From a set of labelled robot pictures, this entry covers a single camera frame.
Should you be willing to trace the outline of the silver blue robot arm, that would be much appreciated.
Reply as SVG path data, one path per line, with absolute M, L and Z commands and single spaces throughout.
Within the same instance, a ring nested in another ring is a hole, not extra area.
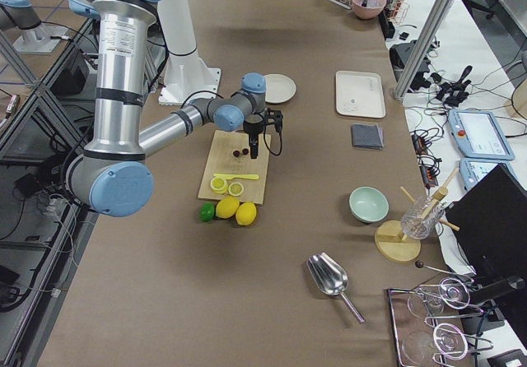
M 93 137 L 69 166 L 70 192 L 100 214 L 123 217 L 142 209 L 154 179 L 145 159 L 207 123 L 231 132 L 261 114 L 267 90 L 256 72 L 232 96 L 196 98 L 167 118 L 140 128 L 148 95 L 147 32 L 176 27 L 194 32 L 188 0 L 68 0 L 76 14 L 100 21 Z
M 1 0 L 1 31 L 32 30 L 41 23 L 29 0 Z

